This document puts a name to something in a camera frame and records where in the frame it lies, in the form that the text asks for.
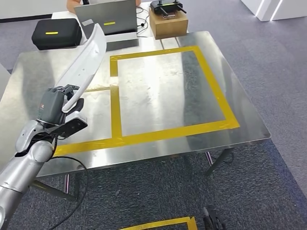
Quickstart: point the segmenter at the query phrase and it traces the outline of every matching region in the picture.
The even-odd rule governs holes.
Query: person
[[[96,4],[101,2],[108,2],[111,0],[89,0],[90,4]],[[135,0],[135,5],[139,6],[141,0]],[[68,11],[76,14],[74,7],[79,6],[81,0],[67,0],[67,8]]]

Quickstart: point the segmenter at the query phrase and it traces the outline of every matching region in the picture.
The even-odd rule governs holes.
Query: cardboard box
[[[154,14],[150,7],[149,21],[156,39],[186,35],[188,30],[188,18],[181,11],[177,11],[173,18],[166,19]]]

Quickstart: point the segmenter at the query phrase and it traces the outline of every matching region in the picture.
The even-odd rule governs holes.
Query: yellow tape
[[[47,35],[57,35],[59,32],[46,32]]]
[[[195,56],[197,58],[201,69],[205,74],[205,77],[208,81],[212,93],[215,95],[216,99],[218,101],[221,110],[224,114],[226,121],[228,121],[232,128],[240,127],[234,113],[231,111],[231,107],[225,98],[224,94],[219,87],[218,81],[214,77],[213,73],[211,71],[210,67],[206,63],[206,59],[203,57],[203,53],[197,47],[194,46],[193,48]]]
[[[175,224],[184,224],[187,223],[188,230],[197,230],[197,227],[196,226],[195,218],[190,218],[190,217],[182,217],[182,218],[176,218],[176,219],[167,219],[167,220],[161,220],[152,223],[146,223],[141,224],[138,226],[124,228],[122,230],[144,230],[144,229],[152,229],[152,228],[158,228],[163,226],[168,226],[168,225],[175,225]]]
[[[115,22],[104,23],[104,25],[114,25]]]
[[[169,4],[163,4],[163,6],[171,6],[171,5],[175,5],[174,3],[169,3]]]
[[[111,85],[111,131],[113,138],[121,138],[122,122],[120,118],[119,89],[118,86]]]
[[[114,148],[126,145],[134,145],[170,138],[179,138],[185,136],[240,127],[240,124],[237,121],[234,114],[231,111],[231,108],[228,105],[226,98],[224,96],[223,92],[220,89],[219,82],[215,78],[215,76],[210,70],[208,63],[203,57],[201,50],[200,50],[200,48],[197,46],[185,46],[174,49],[110,56],[110,59],[110,76],[111,77],[118,76],[118,60],[141,58],[141,57],[172,54],[172,53],[181,53],[188,51],[194,52],[200,68],[203,70],[206,79],[208,81],[208,84],[210,86],[213,95],[216,97],[216,101],[218,102],[220,109],[225,118],[225,120],[122,137],[120,118],[119,89],[118,86],[110,86],[112,138],[57,146],[55,155],[59,156],[82,151]]]

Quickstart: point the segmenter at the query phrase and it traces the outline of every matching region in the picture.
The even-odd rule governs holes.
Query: yellow label
[[[163,4],[163,6],[171,6],[171,5],[175,5],[174,3],[169,3],[169,4]]]
[[[47,35],[57,35],[59,32],[46,32]]]
[[[104,25],[114,25],[115,22],[104,23]]]

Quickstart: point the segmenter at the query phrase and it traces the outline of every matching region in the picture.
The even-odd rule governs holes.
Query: yellow tape square
[[[122,136],[122,124],[120,119],[120,104],[119,104],[119,90],[118,86],[111,85],[110,90],[111,92],[111,131],[112,138],[92,140],[82,143],[73,143],[68,145],[57,146],[55,155],[66,155],[69,153],[76,153],[82,151],[99,150],[106,148],[120,147],[126,145],[139,144],[144,142],[151,142],[170,138],[179,138],[184,136],[191,136],[196,134],[214,132],[225,129],[238,128],[240,124],[235,118],[231,108],[228,105],[226,98],[220,89],[218,81],[215,78],[211,71],[209,64],[203,57],[201,50],[197,46],[185,46],[173,49],[163,49],[150,52],[140,52],[132,54],[116,55],[110,57],[110,71],[111,77],[118,77],[118,61],[130,58],[142,58],[147,56],[157,56],[172,53],[181,53],[193,51],[203,75],[207,80],[208,84],[216,97],[221,111],[225,118],[222,121],[209,122],[203,124],[197,124],[192,126],[183,126],[177,128],[170,128],[166,130],[160,130],[154,132],[147,132],[141,134],[135,134],[129,136]]]

